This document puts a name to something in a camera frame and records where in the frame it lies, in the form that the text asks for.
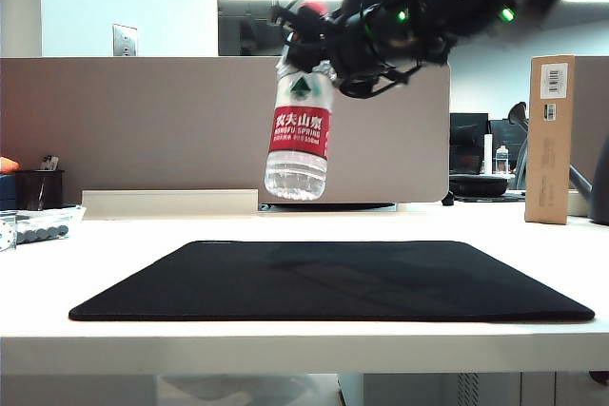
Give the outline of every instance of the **plastic bottle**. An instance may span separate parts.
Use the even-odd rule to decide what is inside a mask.
[[[501,145],[497,148],[495,152],[495,173],[500,175],[507,174],[510,172],[510,153],[505,147],[505,145]]]
[[[325,190],[334,71],[322,61],[305,73],[285,61],[285,52],[277,69],[265,187],[284,199],[315,200]]]

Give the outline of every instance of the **black mouse pad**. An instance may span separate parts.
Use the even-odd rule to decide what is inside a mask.
[[[588,320],[461,242],[191,242],[76,306],[76,320]]]

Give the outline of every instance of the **green logo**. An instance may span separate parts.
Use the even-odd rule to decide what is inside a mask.
[[[290,90],[290,95],[297,100],[302,100],[306,98],[310,91],[311,88],[306,83],[305,78],[301,76],[301,78],[296,82],[296,84],[292,86],[292,89]]]

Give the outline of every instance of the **desk surface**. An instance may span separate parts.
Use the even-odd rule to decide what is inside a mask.
[[[525,223],[523,203],[83,222],[0,253],[2,374],[585,371],[609,368],[609,227]],[[570,298],[583,324],[75,322],[68,311],[193,240],[468,242]]]

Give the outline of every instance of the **white wall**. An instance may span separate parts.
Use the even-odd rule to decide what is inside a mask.
[[[40,56],[40,0],[0,0],[0,7],[0,55]]]
[[[548,54],[608,55],[609,21],[543,31],[517,46],[455,48],[449,59],[451,111],[506,117],[515,103],[528,104],[531,58]]]
[[[216,0],[42,0],[45,56],[110,56],[112,23],[139,30],[139,54],[217,55]]]

